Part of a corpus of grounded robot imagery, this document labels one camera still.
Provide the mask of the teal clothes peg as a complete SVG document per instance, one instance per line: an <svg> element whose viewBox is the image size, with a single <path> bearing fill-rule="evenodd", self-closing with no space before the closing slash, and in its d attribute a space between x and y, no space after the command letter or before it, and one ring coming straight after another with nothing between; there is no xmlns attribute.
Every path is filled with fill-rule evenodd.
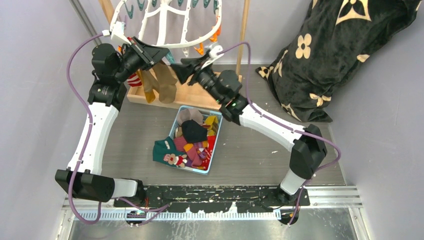
<svg viewBox="0 0 424 240"><path fill-rule="evenodd" d="M166 54L165 58L166 58L166 60L167 60L170 64L175 64L175 63L176 63L175 58L174 58L174 56L173 56L173 54L172 54L172 52L171 52L170 50L169 50L169 51L168 51L168 53Z"/></svg>

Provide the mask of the tan brown sock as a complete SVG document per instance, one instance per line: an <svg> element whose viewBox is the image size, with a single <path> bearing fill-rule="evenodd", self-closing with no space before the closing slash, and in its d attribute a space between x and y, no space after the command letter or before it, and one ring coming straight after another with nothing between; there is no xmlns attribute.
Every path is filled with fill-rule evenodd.
<svg viewBox="0 0 424 240"><path fill-rule="evenodd" d="M171 70L163 60L154 67L156 79L158 81L159 101L163 104L173 103L177 93L177 79L173 77Z"/></svg>
<svg viewBox="0 0 424 240"><path fill-rule="evenodd" d="M159 77L160 77L160 71L158 68L153 68L153 70L142 70L142 77L143 77L143 88L144 92L150 93L153 91L156 91L158 94L161 93L160 91L160 83L159 83Z"/></svg>

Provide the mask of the red white striped santa sock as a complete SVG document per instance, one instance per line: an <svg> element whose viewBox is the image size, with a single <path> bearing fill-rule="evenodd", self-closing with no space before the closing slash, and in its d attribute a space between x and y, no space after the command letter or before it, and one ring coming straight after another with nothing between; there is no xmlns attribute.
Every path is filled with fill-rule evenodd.
<svg viewBox="0 0 424 240"><path fill-rule="evenodd" d="M136 73L133 73L127 79L127 83L130 87L140 87L140 86L143 85L142 80L140 79L140 77Z"/></svg>

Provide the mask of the mustard yellow sock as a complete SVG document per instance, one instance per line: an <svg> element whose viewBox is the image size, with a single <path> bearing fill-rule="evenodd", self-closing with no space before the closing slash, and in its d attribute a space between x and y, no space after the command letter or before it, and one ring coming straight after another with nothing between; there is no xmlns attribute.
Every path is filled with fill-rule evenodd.
<svg viewBox="0 0 424 240"><path fill-rule="evenodd" d="M154 94L154 89L156 89L156 79L148 70L138 70L136 73L142 82L145 99L147 103L150 104L156 99L156 95Z"/></svg>

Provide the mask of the white plastic sock hanger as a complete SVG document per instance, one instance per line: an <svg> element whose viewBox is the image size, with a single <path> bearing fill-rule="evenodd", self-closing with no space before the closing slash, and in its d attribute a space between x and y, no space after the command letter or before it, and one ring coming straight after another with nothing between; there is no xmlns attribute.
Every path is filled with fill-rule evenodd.
<svg viewBox="0 0 424 240"><path fill-rule="evenodd" d="M115 7L127 38L158 47L201 52L221 31L220 0L120 0Z"/></svg>

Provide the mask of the black sock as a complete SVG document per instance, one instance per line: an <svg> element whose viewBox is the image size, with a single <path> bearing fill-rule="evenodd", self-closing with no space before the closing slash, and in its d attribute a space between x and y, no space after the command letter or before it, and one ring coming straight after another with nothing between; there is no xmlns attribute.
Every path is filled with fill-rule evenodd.
<svg viewBox="0 0 424 240"><path fill-rule="evenodd" d="M181 129L187 143L199 143L207 140L208 130L194 120L184 121Z"/></svg>

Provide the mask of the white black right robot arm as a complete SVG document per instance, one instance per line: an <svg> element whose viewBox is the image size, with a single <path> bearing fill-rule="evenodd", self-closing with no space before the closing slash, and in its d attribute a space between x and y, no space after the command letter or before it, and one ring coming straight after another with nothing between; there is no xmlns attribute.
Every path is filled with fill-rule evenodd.
<svg viewBox="0 0 424 240"><path fill-rule="evenodd" d="M182 63L171 64L171 68L181 84L199 84L207 91L220 105L219 111L227 121L260 132L290 152L289 170L279 184L276 197L281 204L291 205L328 153L321 130L313 124L304 127L266 114L240 94L242 83L235 71L216 74L202 57L184 59Z"/></svg>

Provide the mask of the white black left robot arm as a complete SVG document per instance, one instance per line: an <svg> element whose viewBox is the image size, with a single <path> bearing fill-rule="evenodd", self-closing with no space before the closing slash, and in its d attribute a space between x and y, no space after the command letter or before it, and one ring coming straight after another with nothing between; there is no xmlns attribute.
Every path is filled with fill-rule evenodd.
<svg viewBox="0 0 424 240"><path fill-rule="evenodd" d="M58 169L55 181L68 193L69 199L83 199L117 204L126 199L133 206L146 200L143 182L130 178L103 176L102 161L107 140L127 93L125 81L138 70L150 70L169 49L143 43L132 37L117 51L111 44L93 48L91 64L94 82L88 99L83 100L87 117L75 153L66 169Z"/></svg>

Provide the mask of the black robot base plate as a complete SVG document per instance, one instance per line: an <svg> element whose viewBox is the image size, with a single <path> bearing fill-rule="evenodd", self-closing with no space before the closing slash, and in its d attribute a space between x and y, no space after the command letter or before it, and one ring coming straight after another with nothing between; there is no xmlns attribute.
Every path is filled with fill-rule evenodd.
<svg viewBox="0 0 424 240"><path fill-rule="evenodd" d="M114 200L128 208L124 220L141 226L151 221L278 220L294 224L309 194L300 188L286 197L273 185L148 185L133 197Z"/></svg>

